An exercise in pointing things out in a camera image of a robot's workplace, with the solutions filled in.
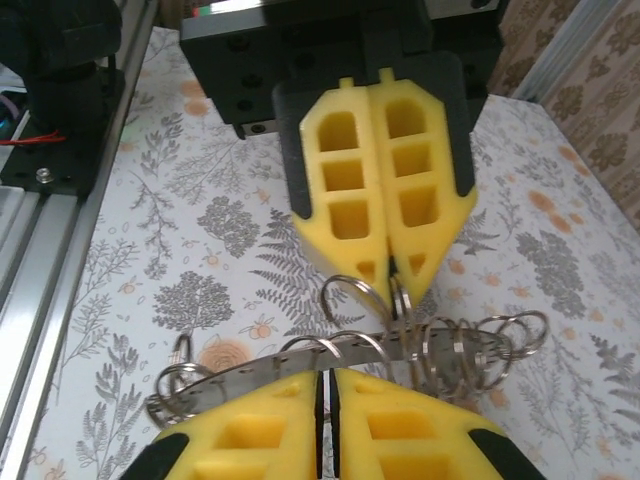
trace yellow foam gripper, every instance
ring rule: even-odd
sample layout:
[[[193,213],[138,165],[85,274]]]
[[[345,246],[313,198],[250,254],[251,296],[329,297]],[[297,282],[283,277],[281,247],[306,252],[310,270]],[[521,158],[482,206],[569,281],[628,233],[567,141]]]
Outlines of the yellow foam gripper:
[[[300,123],[312,215],[293,222],[323,273],[364,280],[387,305],[392,256],[415,305],[477,192],[457,193],[443,103],[390,69],[380,78],[342,79]]]

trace red wire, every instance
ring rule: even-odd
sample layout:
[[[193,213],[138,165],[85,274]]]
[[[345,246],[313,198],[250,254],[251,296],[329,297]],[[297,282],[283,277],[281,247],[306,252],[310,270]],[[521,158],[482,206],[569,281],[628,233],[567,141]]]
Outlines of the red wire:
[[[39,145],[42,143],[58,143],[64,142],[67,137],[59,135],[59,131],[48,133],[46,135],[40,135],[38,137],[24,138],[20,140],[0,140],[0,145]]]

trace black plastic part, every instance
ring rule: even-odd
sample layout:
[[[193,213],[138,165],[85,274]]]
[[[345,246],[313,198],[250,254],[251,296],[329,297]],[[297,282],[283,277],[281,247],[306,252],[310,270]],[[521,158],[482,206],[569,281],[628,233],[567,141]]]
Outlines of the black plastic part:
[[[507,437],[485,429],[471,430],[469,437],[504,480],[545,480],[533,463]]]
[[[481,102],[475,95],[479,86],[486,90],[502,50],[498,25],[507,4],[501,0],[494,11],[430,20],[424,0],[269,2],[186,19],[180,46],[205,93],[241,138],[241,125],[275,118],[271,96],[282,81],[307,73],[369,78],[377,73],[376,63],[438,50],[461,58],[475,122],[486,93]]]
[[[107,87],[108,71],[100,69],[100,72],[103,85]],[[95,184],[107,134],[124,89],[124,74],[121,71],[116,71],[115,80],[113,95],[102,97],[104,119],[101,124],[82,132],[62,131],[61,134],[67,135],[64,142],[14,147],[0,173],[2,183],[43,194],[87,196]],[[31,119],[21,138],[49,133],[51,131],[39,129]],[[40,168],[48,168],[53,181],[39,182],[36,171]]]
[[[389,45],[394,36],[381,37],[381,43]],[[385,65],[372,64],[372,72]],[[467,196],[475,185],[475,173],[471,156],[469,132],[471,122],[465,96],[462,63],[449,52],[434,52],[397,59],[391,66],[396,79],[409,79],[445,105],[449,140],[453,156],[455,188],[461,197]],[[366,85],[375,78],[355,75],[357,85]],[[280,146],[284,170],[289,189],[291,209],[301,218],[313,215],[307,180],[300,122],[320,96],[329,89],[338,87],[337,77],[330,75],[305,76],[277,85],[273,92],[273,106],[278,118]]]
[[[329,370],[329,401],[331,402],[331,441],[333,443],[333,476],[340,478],[340,391],[338,379],[332,368]]]
[[[120,480],[164,480],[188,443],[186,434],[174,433],[147,445]]]
[[[324,450],[324,375],[316,374],[316,478],[322,478]]]

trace screw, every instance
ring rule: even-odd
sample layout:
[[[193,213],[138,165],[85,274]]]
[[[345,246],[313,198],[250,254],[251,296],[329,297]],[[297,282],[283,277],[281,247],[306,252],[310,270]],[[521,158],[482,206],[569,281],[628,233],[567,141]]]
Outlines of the screw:
[[[36,180],[38,183],[50,183],[53,182],[53,175],[48,168],[39,168],[36,170]]]

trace leaf print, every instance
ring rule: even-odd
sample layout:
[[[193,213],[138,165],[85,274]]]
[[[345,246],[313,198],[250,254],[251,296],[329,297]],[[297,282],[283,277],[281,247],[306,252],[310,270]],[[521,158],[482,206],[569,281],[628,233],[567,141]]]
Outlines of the leaf print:
[[[215,277],[184,272],[173,287],[161,286],[155,294],[157,313],[153,322],[170,330],[191,334],[196,328],[211,328],[231,318],[227,287]]]
[[[166,232],[178,229],[173,219],[167,216],[167,211],[173,210],[173,202],[166,198],[165,194],[151,191],[142,178],[133,172],[131,173],[138,179],[140,186],[138,187],[138,198],[130,208],[137,210],[147,207],[147,219],[137,225],[142,230],[150,232],[149,236],[145,238],[144,244],[154,253],[144,269],[144,273],[151,280],[160,280],[167,273],[167,264],[162,260],[173,257]]]
[[[147,133],[144,136],[148,150],[142,153],[140,167],[145,175],[158,178],[160,166],[163,163],[174,162],[178,158],[180,144],[176,141],[182,135],[182,115],[172,113],[162,117],[160,130]]]
[[[640,274],[623,273],[607,252],[596,253],[589,261],[598,271],[598,278],[616,298],[624,302],[632,318],[640,318]]]
[[[586,307],[576,293],[584,289],[578,260],[565,240],[549,232],[540,234],[541,240],[528,232],[516,235],[516,250],[535,265],[538,287],[553,298],[554,310],[569,318],[584,316]]]
[[[198,218],[198,225],[212,238],[221,240],[235,258],[240,258],[255,245],[260,232],[251,214],[243,210],[242,202],[230,203],[229,197],[215,197],[205,214]]]
[[[511,188],[507,187],[502,177],[496,177],[496,182],[498,182],[498,185],[501,187],[498,190],[498,196],[500,197],[498,205],[502,207],[502,211],[498,211],[498,217],[502,220],[502,223],[504,223],[507,231],[507,237],[504,239],[506,242],[511,238],[513,232],[522,226],[522,217],[519,214],[520,205],[513,202]]]
[[[76,442],[76,457],[81,468],[95,464],[96,480],[110,480],[116,472],[124,470],[133,460],[136,443],[131,442],[129,432],[140,418],[144,403],[142,392],[137,392],[126,377],[138,365],[138,351],[129,346],[125,335],[113,335],[112,347],[108,347],[110,363],[96,372],[95,389],[104,400],[93,410],[86,410],[82,420],[84,440]],[[119,442],[115,453],[112,448]]]
[[[556,118],[565,121],[572,115],[577,115],[582,109],[582,99],[584,86],[569,85],[560,89],[556,96],[556,102],[551,106],[551,110]]]
[[[256,296],[276,304],[292,326],[284,335],[320,335],[326,336],[332,326],[324,317],[317,298],[324,281],[320,273],[306,260],[295,228],[291,223],[291,215],[271,209],[269,230],[262,236],[267,241],[259,245],[265,253],[257,255],[276,271],[252,270],[270,283],[275,289],[260,289]],[[331,308],[336,309],[349,298],[337,287],[330,288]],[[340,324],[356,322],[362,316],[336,314]]]
[[[566,174],[557,161],[541,156],[531,147],[523,147],[521,145],[515,145],[513,153],[521,157],[523,162],[522,165],[515,168],[515,171],[533,180],[536,186],[564,188]]]
[[[454,244],[464,245],[467,249],[465,255],[477,255],[482,251],[495,251],[495,248],[486,244],[488,240],[498,238],[499,234],[485,233],[482,231],[487,217],[487,209],[475,215],[471,215],[465,223],[462,231],[453,242]]]

